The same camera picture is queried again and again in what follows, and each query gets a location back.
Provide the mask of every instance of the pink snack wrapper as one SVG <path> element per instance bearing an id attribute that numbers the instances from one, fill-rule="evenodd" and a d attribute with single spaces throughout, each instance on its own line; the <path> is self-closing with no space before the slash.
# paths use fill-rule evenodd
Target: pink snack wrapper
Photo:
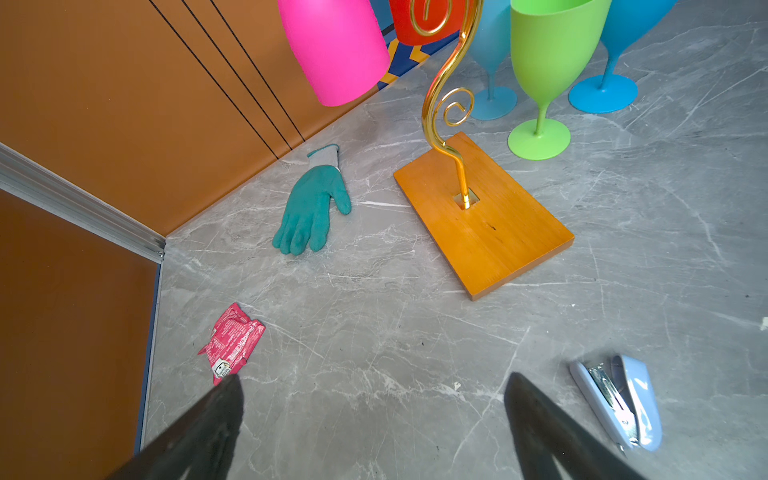
<path id="1" fill-rule="evenodd" d="M 248 318 L 236 303 L 219 317 L 210 334 L 210 343 L 197 353 L 208 354 L 208 362 L 214 371 L 214 385 L 243 368 L 265 329 L 259 320 Z"/>

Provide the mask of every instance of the brown wall panel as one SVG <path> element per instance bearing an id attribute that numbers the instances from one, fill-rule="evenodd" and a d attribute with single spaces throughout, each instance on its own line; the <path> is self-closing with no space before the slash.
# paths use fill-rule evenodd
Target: brown wall panel
<path id="1" fill-rule="evenodd" d="M 229 58 L 217 49 L 218 44 L 210 37 L 208 28 L 197 13 L 188 8 L 187 0 L 153 0 L 163 12 L 165 18 L 174 26 L 178 34 L 189 45 L 195 55 L 213 75 L 222 89 L 229 95 L 253 128 L 266 141 L 277 157 L 282 157 L 291 149 L 290 140 L 277 129 L 267 116 L 258 92 L 250 90 L 248 84 L 240 81 L 239 73 L 228 64 Z"/>
<path id="2" fill-rule="evenodd" d="M 291 121 L 285 108 L 274 96 L 270 86 L 266 84 L 260 70 L 249 58 L 250 54 L 241 46 L 239 38 L 233 33 L 231 25 L 223 16 L 221 10 L 211 0 L 183 0 L 194 13 L 206 32 L 211 36 L 222 55 L 230 62 L 240 76 L 240 80 L 248 87 L 250 93 L 259 101 L 266 115 L 275 124 L 280 133 L 288 140 L 291 147 L 301 144 L 304 139 L 296 125 Z M 272 48 L 272 45 L 261 45 L 261 48 Z"/>
<path id="3" fill-rule="evenodd" d="M 220 9 L 304 138 L 311 137 L 378 91 L 374 87 L 357 101 L 340 107 L 324 107 L 290 50 L 277 1 L 197 1 L 214 2 Z"/>
<path id="4" fill-rule="evenodd" d="M 0 65 L 0 141 L 159 233 L 276 160 L 149 1 L 0 2 Z"/>
<path id="5" fill-rule="evenodd" d="M 157 265 L 0 190 L 0 478 L 133 453 Z"/>

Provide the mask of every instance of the light blue stapler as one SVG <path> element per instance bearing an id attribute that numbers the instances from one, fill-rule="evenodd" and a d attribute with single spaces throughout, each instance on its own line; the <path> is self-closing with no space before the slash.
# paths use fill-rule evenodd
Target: light blue stapler
<path id="1" fill-rule="evenodd" d="M 637 446 L 652 452 L 659 448 L 661 420 L 644 363 L 616 355 L 610 364 L 611 376 L 602 363 L 588 368 L 573 362 L 570 369 L 600 423 L 622 451 Z"/>

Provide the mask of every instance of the gold metal wire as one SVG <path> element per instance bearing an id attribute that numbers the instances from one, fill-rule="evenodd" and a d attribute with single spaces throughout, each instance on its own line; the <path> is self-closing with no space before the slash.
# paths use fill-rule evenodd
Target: gold metal wire
<path id="1" fill-rule="evenodd" d="M 411 0 L 411 24 L 420 35 L 429 37 L 436 34 L 443 27 L 445 27 L 445 24 L 448 22 L 449 16 L 451 15 L 451 10 L 453 8 L 453 0 L 446 1 L 448 2 L 448 8 L 445 13 L 445 17 L 442 19 L 442 22 L 440 22 L 440 25 L 431 30 L 425 30 L 419 26 L 419 23 L 416 21 L 415 0 Z M 429 3 L 430 0 L 427 0 L 427 2 L 424 4 L 425 20 L 427 19 L 429 13 Z M 454 147 L 445 144 L 445 140 L 443 140 L 440 134 L 437 133 L 435 117 L 438 114 L 440 107 L 448 99 L 448 97 L 450 97 L 452 94 L 459 93 L 460 91 L 469 94 L 469 108 L 466 108 L 464 105 L 457 101 L 450 103 L 443 112 L 443 120 L 445 123 L 450 127 L 455 127 L 464 123 L 464 121 L 469 117 L 469 114 L 471 114 L 472 109 L 475 107 L 475 95 L 468 88 L 454 88 L 445 96 L 443 96 L 439 102 L 438 95 L 440 95 L 440 91 L 443 87 L 445 87 L 445 83 L 448 81 L 451 74 L 453 74 L 453 71 L 456 69 L 456 67 L 458 67 L 458 64 L 461 63 L 464 55 L 467 53 L 467 50 L 469 50 L 469 45 L 475 38 L 475 33 L 477 33 L 480 16 L 482 14 L 482 4 L 483 0 L 465 0 L 464 23 L 462 24 L 462 29 L 458 33 L 458 44 L 456 45 L 453 53 L 451 53 L 451 56 L 440 68 L 440 71 L 435 77 L 435 80 L 433 80 L 432 84 L 429 86 L 427 96 L 424 99 L 424 106 L 422 108 L 422 128 L 424 130 L 424 136 L 426 137 L 427 142 L 435 150 L 452 158 L 456 165 L 456 174 L 458 176 L 458 186 L 460 190 L 459 193 L 462 196 L 462 202 L 464 204 L 463 210 L 468 209 L 471 205 L 469 200 L 469 188 L 467 187 L 467 176 L 464 169 L 464 159 Z M 458 122 L 451 122 L 448 119 L 448 112 L 453 107 L 457 107 L 464 113 L 464 117 L 462 117 L 462 119 Z"/>

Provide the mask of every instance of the gray marble floor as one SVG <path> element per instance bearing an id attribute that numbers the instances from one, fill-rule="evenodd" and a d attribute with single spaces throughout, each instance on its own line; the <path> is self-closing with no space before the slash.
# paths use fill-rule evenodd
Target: gray marble floor
<path id="1" fill-rule="evenodd" d="M 520 97 L 462 129 L 576 235 L 471 302 L 392 172 L 427 151 L 426 86 L 447 50 L 174 233 L 163 267 L 147 435 L 211 387 L 196 356 L 232 302 L 266 325 L 241 378 L 230 478 L 520 478 L 502 392 L 523 372 L 606 445 L 567 370 L 648 364 L 664 423 L 648 478 L 765 478 L 768 451 L 768 3 L 684 1 L 622 57 L 640 96 L 550 116 L 573 143 L 530 162 L 506 147 Z M 598 74 L 598 47 L 583 78 Z M 450 86 L 482 89 L 466 61 Z M 444 134 L 450 129 L 442 127 Z M 325 249 L 270 240 L 306 154 L 336 142 L 353 199 Z"/>

